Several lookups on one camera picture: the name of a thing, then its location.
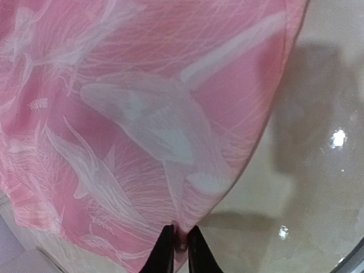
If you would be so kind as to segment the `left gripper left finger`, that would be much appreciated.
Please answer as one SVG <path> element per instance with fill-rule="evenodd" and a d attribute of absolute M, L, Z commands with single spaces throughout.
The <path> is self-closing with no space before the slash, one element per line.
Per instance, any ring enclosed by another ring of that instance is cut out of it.
<path fill-rule="evenodd" d="M 174 236 L 174 226 L 166 225 L 140 273 L 173 273 Z"/>

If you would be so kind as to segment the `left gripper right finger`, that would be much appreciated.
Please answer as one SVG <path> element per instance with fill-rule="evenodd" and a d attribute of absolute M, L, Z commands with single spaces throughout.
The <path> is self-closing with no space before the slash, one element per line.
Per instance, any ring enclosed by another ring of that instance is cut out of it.
<path fill-rule="evenodd" d="M 188 233 L 187 242 L 189 272 L 223 273 L 198 226 Z"/>

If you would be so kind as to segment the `pink printed garment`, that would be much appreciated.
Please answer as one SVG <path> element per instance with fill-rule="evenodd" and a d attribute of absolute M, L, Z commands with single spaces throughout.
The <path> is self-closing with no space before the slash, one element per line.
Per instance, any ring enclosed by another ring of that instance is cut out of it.
<path fill-rule="evenodd" d="M 306 1 L 2 1 L 1 190 L 18 225 L 139 271 L 266 125 Z"/>

